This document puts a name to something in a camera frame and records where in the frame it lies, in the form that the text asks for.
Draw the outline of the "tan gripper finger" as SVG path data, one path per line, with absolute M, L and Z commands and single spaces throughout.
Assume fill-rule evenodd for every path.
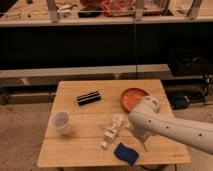
M 146 142 L 142 141 L 142 144 L 144 146 L 145 151 L 148 152 L 149 150 L 148 150 L 148 146 L 146 145 Z

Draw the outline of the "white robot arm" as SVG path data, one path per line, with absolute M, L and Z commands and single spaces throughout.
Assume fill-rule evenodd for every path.
M 159 111 L 156 98 L 143 97 L 128 115 L 132 134 L 144 142 L 155 133 L 213 155 L 213 124 L 168 117 Z

